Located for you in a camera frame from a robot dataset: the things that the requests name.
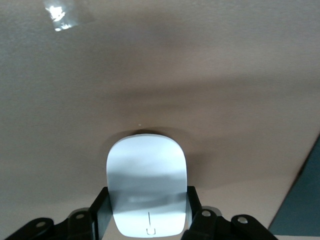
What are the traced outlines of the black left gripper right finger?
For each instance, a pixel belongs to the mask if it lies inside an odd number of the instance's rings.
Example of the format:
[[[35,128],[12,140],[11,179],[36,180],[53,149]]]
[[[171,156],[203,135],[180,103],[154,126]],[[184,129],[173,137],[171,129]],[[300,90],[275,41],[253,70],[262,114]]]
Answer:
[[[183,240],[232,240],[231,225],[210,209],[203,208],[196,188],[187,187],[186,220]]]

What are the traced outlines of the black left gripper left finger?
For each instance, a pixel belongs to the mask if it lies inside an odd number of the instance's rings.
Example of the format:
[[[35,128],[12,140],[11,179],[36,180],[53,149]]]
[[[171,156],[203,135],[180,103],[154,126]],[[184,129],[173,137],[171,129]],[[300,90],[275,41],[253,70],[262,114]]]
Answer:
[[[89,208],[73,211],[56,226],[55,240],[101,240],[108,228],[113,212],[110,194],[103,187]]]

